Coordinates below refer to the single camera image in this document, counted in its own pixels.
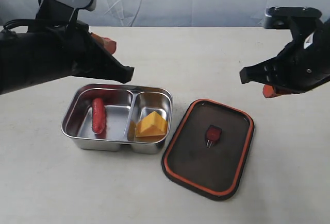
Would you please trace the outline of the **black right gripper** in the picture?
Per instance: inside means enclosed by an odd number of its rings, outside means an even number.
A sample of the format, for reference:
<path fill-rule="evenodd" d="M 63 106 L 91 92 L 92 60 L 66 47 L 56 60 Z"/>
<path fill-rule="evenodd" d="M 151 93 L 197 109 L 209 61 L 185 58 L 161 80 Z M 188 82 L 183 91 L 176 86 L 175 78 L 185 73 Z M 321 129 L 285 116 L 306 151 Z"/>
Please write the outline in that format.
<path fill-rule="evenodd" d="M 242 84 L 268 84 L 264 98 L 305 93 L 329 82 L 329 20 L 293 24 L 289 30 L 292 41 L 275 57 L 239 72 Z"/>

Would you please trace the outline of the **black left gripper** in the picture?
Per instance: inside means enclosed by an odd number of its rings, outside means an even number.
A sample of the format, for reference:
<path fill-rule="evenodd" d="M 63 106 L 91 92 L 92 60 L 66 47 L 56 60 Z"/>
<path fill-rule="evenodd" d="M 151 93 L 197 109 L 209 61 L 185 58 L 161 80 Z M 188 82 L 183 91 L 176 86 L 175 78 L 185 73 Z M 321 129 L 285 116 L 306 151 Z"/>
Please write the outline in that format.
<path fill-rule="evenodd" d="M 113 56 L 117 42 L 90 32 L 89 28 L 82 21 L 54 27 L 54 34 L 73 61 L 73 75 L 119 83 L 130 82 L 135 68 L 122 65 Z"/>

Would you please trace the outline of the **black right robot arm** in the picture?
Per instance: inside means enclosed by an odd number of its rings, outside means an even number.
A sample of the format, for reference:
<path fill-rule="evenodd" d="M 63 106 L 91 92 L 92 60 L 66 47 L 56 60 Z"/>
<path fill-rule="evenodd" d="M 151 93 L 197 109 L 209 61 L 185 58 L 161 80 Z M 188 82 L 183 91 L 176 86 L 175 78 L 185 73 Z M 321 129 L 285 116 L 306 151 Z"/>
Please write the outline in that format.
<path fill-rule="evenodd" d="M 241 83 L 262 83 L 275 95 L 302 94 L 329 82 L 329 22 L 287 19 L 292 41 L 273 58 L 244 67 Z"/>

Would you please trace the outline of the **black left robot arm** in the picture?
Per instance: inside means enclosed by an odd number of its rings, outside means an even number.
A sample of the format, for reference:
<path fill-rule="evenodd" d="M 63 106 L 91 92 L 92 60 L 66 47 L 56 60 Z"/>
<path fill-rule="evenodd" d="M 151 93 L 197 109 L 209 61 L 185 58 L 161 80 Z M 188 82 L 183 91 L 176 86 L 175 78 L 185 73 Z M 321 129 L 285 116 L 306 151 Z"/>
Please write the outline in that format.
<path fill-rule="evenodd" d="M 127 83 L 134 70 L 81 21 L 16 19 L 1 30 L 1 94 L 68 76 Z"/>

